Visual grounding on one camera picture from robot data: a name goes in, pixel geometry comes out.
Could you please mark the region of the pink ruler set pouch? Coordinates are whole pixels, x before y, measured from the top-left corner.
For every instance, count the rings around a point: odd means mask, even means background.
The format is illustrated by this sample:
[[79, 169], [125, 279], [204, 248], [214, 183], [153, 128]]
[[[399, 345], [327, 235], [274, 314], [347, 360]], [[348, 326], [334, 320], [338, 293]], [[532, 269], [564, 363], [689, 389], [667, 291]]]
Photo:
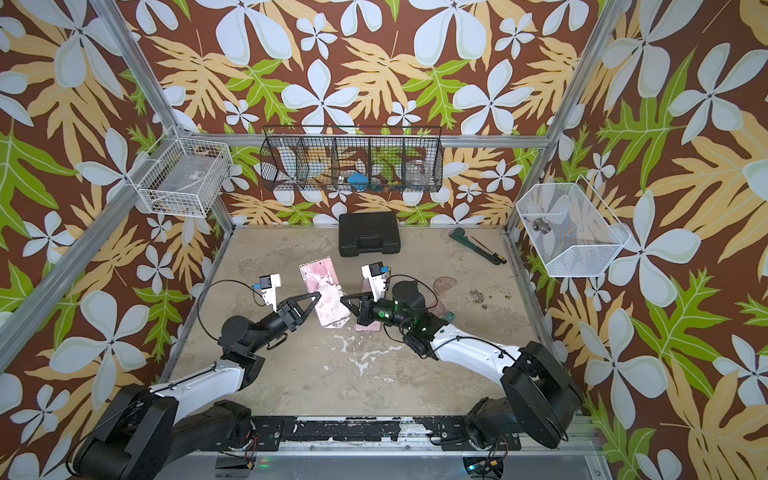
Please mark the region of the pink ruler set pouch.
[[378, 321], [372, 322], [370, 325], [363, 326], [356, 324], [355, 330], [356, 331], [363, 331], [363, 332], [378, 332], [381, 329], [381, 323]]

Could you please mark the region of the pink protractor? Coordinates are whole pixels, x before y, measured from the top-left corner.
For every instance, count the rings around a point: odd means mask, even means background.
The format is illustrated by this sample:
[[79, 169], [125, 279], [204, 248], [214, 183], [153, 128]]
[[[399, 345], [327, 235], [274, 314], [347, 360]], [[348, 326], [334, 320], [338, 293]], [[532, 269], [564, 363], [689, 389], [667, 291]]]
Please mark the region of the pink protractor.
[[441, 295], [444, 295], [447, 291], [449, 291], [451, 288], [455, 287], [458, 284], [458, 281], [452, 277], [449, 276], [442, 276], [437, 278], [433, 283], [433, 291], [435, 294], [440, 297]]

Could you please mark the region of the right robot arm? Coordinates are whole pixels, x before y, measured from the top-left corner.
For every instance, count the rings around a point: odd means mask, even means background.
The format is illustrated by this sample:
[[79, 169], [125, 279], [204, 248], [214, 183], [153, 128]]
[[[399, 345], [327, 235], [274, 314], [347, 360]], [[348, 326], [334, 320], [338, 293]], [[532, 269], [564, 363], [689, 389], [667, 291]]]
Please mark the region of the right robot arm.
[[462, 331], [426, 306], [416, 281], [401, 281], [392, 297], [364, 292], [340, 303], [367, 326], [379, 322], [398, 329], [402, 341], [420, 358], [461, 366], [495, 382], [502, 398], [485, 397], [464, 417], [459, 436], [479, 449], [525, 434], [555, 449], [568, 440], [568, 427], [584, 394], [560, 361], [542, 344], [502, 345]]

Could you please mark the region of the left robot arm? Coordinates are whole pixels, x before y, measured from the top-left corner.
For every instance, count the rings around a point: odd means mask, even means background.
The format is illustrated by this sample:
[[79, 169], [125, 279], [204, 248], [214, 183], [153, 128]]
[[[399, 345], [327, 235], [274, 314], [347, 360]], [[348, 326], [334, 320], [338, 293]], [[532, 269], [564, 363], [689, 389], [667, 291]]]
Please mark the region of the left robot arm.
[[259, 350], [284, 342], [320, 299], [318, 292], [289, 297], [258, 322], [232, 316], [218, 339], [222, 355], [211, 366], [154, 387], [122, 388], [67, 454], [69, 473], [86, 479], [152, 479], [190, 453], [247, 446], [255, 437], [251, 411], [227, 397], [255, 382], [265, 364]]

